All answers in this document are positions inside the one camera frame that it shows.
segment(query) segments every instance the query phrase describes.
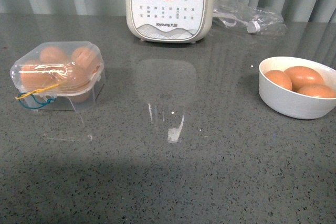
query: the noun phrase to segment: plastic egg container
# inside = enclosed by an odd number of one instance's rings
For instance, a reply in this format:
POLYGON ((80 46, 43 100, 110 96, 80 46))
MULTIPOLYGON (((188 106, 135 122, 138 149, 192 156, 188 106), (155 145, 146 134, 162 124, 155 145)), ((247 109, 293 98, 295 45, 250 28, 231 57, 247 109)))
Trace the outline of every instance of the plastic egg container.
POLYGON ((96 103, 105 83, 99 48, 88 42, 46 42, 17 60, 10 70, 21 93, 34 93, 30 108, 52 99, 43 109, 84 111, 96 103))

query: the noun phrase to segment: brown egg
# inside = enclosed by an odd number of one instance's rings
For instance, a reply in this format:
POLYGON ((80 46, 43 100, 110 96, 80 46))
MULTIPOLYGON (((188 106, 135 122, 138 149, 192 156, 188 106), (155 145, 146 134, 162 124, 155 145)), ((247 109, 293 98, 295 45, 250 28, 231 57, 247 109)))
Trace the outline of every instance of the brown egg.
POLYGON ((267 79, 275 84, 283 87, 284 89, 292 90, 292 82, 288 75, 280 70, 270 70, 265 73, 267 79))
POLYGON ((65 63, 69 57, 58 47, 46 47, 40 53, 40 60, 46 64, 65 63))
POLYGON ((96 73, 101 65, 98 55, 89 47, 78 47, 73 51, 71 60, 88 74, 96 73))
POLYGON ((21 84, 27 91, 42 89, 56 84, 46 66, 39 60, 27 61, 20 70, 21 84))
POLYGON ((310 97, 336 98, 336 92, 324 84, 310 84, 297 91, 299 94, 305 94, 310 97))
POLYGON ((292 81, 293 91, 298 91, 303 86, 309 84, 324 84, 324 79, 315 70, 303 67, 295 66, 290 67, 284 71, 292 81))
MULTIPOLYGON (((59 89, 64 93, 76 93, 86 89, 89 84, 90 79, 86 72, 81 67, 70 64, 66 74, 62 77, 62 84, 59 86, 59 89)), ((80 95, 69 96, 69 98, 73 102, 83 102, 87 100, 90 95, 91 90, 80 95)))

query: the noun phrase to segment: speckled countertop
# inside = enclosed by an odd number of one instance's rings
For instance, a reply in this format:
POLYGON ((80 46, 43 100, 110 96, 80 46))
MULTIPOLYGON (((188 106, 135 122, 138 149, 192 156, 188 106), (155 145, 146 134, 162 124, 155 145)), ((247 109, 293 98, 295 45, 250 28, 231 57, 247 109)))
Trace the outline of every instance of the speckled countertop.
POLYGON ((0 15, 0 223, 335 223, 336 110, 267 107, 258 65, 336 67, 336 24, 283 37, 213 25, 193 45, 142 42, 125 17, 0 15), (9 70, 46 41, 90 41, 106 84, 89 112, 21 107, 9 70))

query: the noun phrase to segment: plastic wrap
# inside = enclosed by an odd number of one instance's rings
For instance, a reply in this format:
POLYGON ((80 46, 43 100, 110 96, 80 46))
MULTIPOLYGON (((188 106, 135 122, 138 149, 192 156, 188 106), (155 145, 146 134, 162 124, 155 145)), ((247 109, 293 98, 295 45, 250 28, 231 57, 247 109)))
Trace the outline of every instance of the plastic wrap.
POLYGON ((251 8, 239 0, 216 0, 214 22, 249 34, 281 36, 287 31, 283 17, 270 8, 251 8))

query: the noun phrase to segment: ceramic bowl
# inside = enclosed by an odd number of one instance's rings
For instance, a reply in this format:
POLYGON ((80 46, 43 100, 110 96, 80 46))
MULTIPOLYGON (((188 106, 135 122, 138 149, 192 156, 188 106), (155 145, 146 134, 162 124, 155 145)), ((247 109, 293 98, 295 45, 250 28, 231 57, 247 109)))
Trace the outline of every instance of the ceramic bowl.
POLYGON ((296 119, 316 119, 336 106, 336 98, 315 98, 284 89, 265 77, 269 70, 284 71, 293 66, 305 66, 320 73, 326 85, 336 90, 336 70, 323 64, 295 57, 271 57, 259 65, 259 94, 275 111, 296 119))

